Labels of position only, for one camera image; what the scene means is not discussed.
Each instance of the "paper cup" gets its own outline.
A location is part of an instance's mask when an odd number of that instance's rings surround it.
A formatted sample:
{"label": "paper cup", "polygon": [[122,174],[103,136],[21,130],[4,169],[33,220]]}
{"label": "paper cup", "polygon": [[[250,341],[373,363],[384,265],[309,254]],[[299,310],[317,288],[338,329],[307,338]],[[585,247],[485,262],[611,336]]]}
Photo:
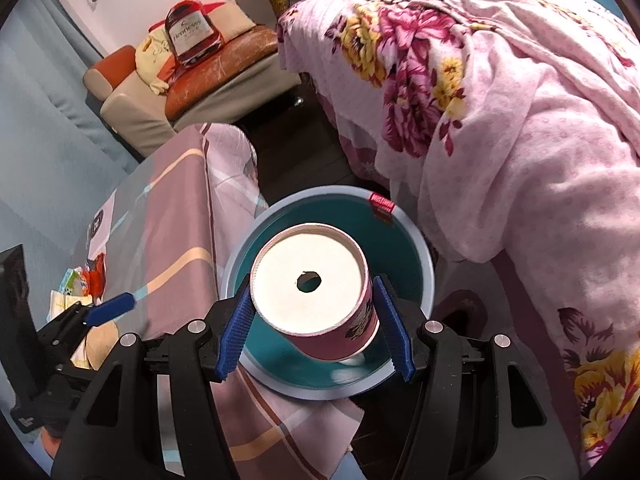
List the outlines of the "paper cup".
{"label": "paper cup", "polygon": [[300,224],[275,235],[254,261],[250,289],[262,319],[315,359],[352,357],[378,331],[364,254],[330,225]]}

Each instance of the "beige sofa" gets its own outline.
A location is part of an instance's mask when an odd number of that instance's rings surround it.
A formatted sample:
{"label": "beige sofa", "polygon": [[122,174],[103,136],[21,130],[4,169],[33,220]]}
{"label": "beige sofa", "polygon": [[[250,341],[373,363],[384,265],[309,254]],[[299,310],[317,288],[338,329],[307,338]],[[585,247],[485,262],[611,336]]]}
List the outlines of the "beige sofa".
{"label": "beige sofa", "polygon": [[189,124],[234,123],[300,84],[280,69],[276,33],[261,26],[181,76],[166,95],[140,79],[132,46],[99,61],[82,81],[102,101],[104,121],[143,156]]}

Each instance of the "blue handle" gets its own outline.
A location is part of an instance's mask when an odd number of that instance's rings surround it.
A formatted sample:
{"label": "blue handle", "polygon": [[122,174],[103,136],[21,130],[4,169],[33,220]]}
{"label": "blue handle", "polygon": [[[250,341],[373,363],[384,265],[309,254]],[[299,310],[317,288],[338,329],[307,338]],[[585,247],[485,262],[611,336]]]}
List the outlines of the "blue handle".
{"label": "blue handle", "polygon": [[116,319],[118,316],[133,310],[136,306],[136,300],[132,294],[124,292],[103,304],[96,305],[89,309],[84,322],[87,326],[100,326],[107,321]]}

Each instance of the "teal plate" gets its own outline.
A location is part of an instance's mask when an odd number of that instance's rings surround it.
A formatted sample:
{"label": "teal plate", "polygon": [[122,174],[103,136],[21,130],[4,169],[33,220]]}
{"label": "teal plate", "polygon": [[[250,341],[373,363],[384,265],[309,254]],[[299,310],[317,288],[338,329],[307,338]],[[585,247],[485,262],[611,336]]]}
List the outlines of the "teal plate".
{"label": "teal plate", "polygon": [[[433,306],[433,266],[426,243],[398,207],[391,224],[377,218],[371,193],[349,186],[308,189],[273,205],[255,219],[229,258],[222,297],[236,293],[260,249],[277,233],[305,222],[321,222],[347,232],[362,248],[372,276],[385,273],[396,292],[416,301],[425,316]],[[240,362],[266,386],[309,400],[350,397],[373,388],[394,372],[382,330],[361,354],[339,363],[309,358],[256,316]]]}

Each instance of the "floral bedsheet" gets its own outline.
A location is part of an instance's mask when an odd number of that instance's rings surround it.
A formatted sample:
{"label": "floral bedsheet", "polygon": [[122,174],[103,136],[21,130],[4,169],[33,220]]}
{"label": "floral bedsheet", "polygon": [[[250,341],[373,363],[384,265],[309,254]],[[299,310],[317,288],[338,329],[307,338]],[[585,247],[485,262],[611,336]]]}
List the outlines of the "floral bedsheet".
{"label": "floral bedsheet", "polygon": [[513,261],[585,466],[640,396],[640,46],[591,0],[303,0],[278,24],[356,174],[449,260]]}

